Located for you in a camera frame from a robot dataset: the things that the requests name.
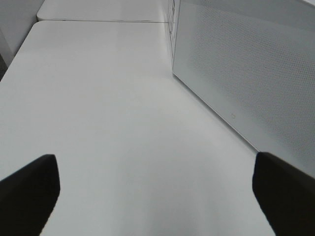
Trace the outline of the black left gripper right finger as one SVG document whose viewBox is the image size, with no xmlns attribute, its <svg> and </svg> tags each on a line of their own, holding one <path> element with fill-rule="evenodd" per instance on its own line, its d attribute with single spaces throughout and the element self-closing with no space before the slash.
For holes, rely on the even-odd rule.
<svg viewBox="0 0 315 236">
<path fill-rule="evenodd" d="M 315 234 L 315 180 L 268 152 L 258 152 L 252 190 L 277 236 Z"/>
</svg>

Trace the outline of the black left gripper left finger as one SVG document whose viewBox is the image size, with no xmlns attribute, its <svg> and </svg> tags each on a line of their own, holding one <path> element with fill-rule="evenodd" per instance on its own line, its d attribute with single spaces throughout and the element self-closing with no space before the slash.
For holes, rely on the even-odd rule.
<svg viewBox="0 0 315 236">
<path fill-rule="evenodd" d="M 43 155 L 0 182 L 0 234 L 38 236 L 60 195 L 55 155 Z"/>
</svg>

